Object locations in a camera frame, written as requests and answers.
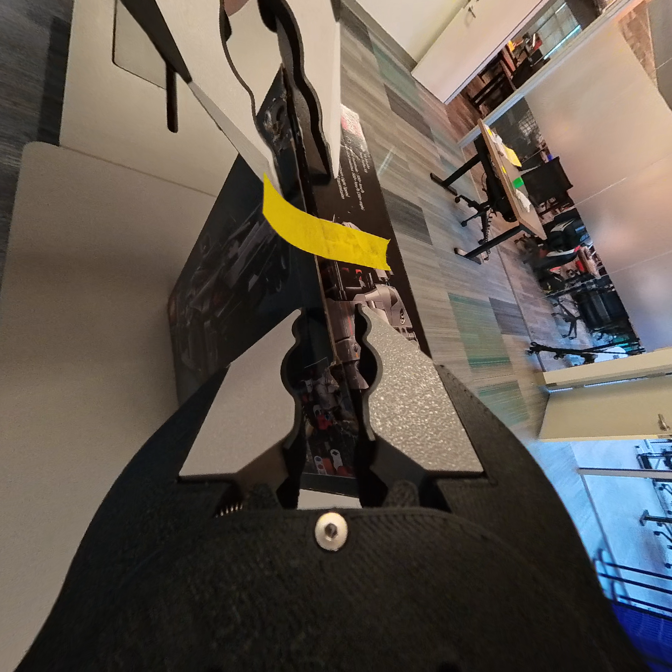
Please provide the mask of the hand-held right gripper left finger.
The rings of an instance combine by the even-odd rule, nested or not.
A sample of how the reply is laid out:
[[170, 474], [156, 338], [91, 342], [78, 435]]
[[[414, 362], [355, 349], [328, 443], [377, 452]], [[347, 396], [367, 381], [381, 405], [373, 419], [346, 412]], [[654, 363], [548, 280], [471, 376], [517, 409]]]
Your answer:
[[286, 479], [283, 448], [298, 423], [285, 361], [294, 310], [229, 366], [181, 467], [181, 479]]

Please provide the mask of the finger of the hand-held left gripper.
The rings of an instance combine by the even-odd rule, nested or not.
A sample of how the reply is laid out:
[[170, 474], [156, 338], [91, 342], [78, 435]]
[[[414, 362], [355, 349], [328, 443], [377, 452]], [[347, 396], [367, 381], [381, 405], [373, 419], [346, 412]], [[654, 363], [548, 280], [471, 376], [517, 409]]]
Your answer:
[[260, 1], [265, 26], [276, 34], [315, 184], [338, 172], [341, 146], [339, 1]]
[[258, 178], [277, 180], [273, 155], [258, 133], [254, 115], [259, 111], [280, 67], [275, 34], [261, 21], [255, 1], [239, 5], [231, 16], [228, 42], [231, 61], [255, 97], [251, 98], [231, 70], [221, 42], [219, 1], [157, 1], [159, 9], [191, 75], [188, 84], [238, 154]]

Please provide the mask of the yellow tape strip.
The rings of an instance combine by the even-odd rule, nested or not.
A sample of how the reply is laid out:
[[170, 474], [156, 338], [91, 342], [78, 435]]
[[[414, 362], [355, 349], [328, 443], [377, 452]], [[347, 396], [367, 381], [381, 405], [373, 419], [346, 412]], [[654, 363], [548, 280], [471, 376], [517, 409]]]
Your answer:
[[333, 261], [391, 271], [387, 261], [389, 239], [299, 210], [281, 196], [266, 174], [263, 215], [276, 234], [301, 251]]

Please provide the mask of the blue bin cart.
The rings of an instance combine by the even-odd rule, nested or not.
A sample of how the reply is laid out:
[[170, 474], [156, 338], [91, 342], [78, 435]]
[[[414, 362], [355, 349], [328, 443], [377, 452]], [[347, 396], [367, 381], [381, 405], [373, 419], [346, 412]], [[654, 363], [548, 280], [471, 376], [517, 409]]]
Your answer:
[[671, 670], [671, 574], [618, 564], [598, 548], [592, 564], [620, 625], [651, 671]]

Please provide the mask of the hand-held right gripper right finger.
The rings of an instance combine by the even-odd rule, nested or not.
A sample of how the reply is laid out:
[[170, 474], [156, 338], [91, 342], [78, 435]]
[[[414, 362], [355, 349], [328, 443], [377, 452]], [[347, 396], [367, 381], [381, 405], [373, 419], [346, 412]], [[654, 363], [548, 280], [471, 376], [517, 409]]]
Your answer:
[[375, 360], [364, 393], [367, 438], [375, 475], [482, 475], [484, 470], [433, 360], [359, 306], [363, 342]]

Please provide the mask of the red black gaming chair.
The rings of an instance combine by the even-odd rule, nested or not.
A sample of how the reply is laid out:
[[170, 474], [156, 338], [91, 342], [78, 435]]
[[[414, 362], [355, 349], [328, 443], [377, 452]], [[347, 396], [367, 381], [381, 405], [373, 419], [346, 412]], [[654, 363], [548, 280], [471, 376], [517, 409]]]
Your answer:
[[592, 239], [581, 218], [551, 223], [547, 238], [540, 241], [528, 261], [536, 275], [575, 261], [579, 249], [589, 247]]

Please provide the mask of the wooden desk with black legs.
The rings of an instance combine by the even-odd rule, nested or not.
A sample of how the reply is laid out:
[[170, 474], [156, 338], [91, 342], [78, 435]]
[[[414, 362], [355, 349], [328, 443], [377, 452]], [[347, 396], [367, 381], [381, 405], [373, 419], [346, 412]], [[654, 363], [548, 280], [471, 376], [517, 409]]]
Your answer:
[[484, 172], [494, 173], [501, 182], [517, 221], [512, 223], [513, 226], [504, 233], [493, 238], [489, 237], [487, 243], [479, 245], [471, 251], [464, 251], [460, 248], [454, 249], [457, 256], [481, 264], [482, 256], [488, 250], [515, 237], [520, 232], [526, 232], [539, 240], [545, 240], [547, 236], [539, 215], [529, 199], [527, 188], [519, 171], [519, 162], [513, 160], [513, 151], [497, 140], [495, 132], [483, 120], [478, 121], [478, 127], [479, 133], [474, 141], [475, 156], [443, 180], [434, 173], [430, 174], [430, 178], [443, 189], [449, 191], [451, 185], [458, 178], [480, 164]]

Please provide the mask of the black office chair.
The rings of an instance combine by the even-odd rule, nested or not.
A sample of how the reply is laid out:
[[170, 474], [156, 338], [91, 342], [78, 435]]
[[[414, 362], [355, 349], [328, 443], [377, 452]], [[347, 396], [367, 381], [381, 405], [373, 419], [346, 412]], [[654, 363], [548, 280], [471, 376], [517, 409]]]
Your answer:
[[516, 215], [513, 212], [508, 198], [505, 194], [503, 186], [497, 176], [494, 173], [485, 171], [482, 177], [482, 186], [484, 187], [485, 194], [487, 196], [486, 201], [482, 203], [475, 202], [474, 200], [458, 195], [455, 197], [455, 203], [460, 202], [460, 200], [465, 201], [468, 206], [476, 211], [476, 214], [471, 215], [466, 220], [460, 222], [461, 227], [466, 227], [469, 221], [479, 217], [481, 220], [481, 231], [483, 238], [479, 240], [481, 245], [487, 243], [490, 237], [491, 230], [491, 219], [495, 213], [499, 213], [506, 222], [515, 223], [517, 221]]

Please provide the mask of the black lego box silver car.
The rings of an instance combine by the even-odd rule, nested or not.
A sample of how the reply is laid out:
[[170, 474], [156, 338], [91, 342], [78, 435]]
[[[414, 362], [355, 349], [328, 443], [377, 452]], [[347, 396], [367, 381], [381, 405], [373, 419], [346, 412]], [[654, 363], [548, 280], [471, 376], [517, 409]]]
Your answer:
[[299, 489], [382, 503], [397, 481], [414, 484], [428, 503], [430, 475], [375, 475], [374, 444], [362, 426], [363, 398], [375, 360], [362, 343], [359, 306], [373, 309], [429, 354], [417, 301], [357, 115], [345, 119], [343, 173], [329, 185], [309, 187], [307, 160], [290, 91], [280, 67], [256, 115], [262, 137], [280, 160], [281, 186], [301, 209], [353, 229], [390, 239], [391, 271], [312, 256], [290, 245], [263, 215], [263, 182], [238, 156], [169, 297], [178, 400], [211, 392], [192, 430], [189, 449], [231, 363], [296, 309], [296, 347], [285, 361], [286, 382], [298, 409], [294, 436], [283, 447], [285, 479], [178, 479], [223, 483], [227, 497], [243, 498], [258, 483], [279, 489], [282, 502]]

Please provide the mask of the white cabinet with key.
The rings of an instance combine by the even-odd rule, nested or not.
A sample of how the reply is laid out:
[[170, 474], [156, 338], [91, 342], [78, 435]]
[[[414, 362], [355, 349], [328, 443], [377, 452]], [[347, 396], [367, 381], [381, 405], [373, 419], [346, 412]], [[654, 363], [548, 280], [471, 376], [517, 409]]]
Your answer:
[[540, 441], [671, 438], [671, 348], [539, 375]]

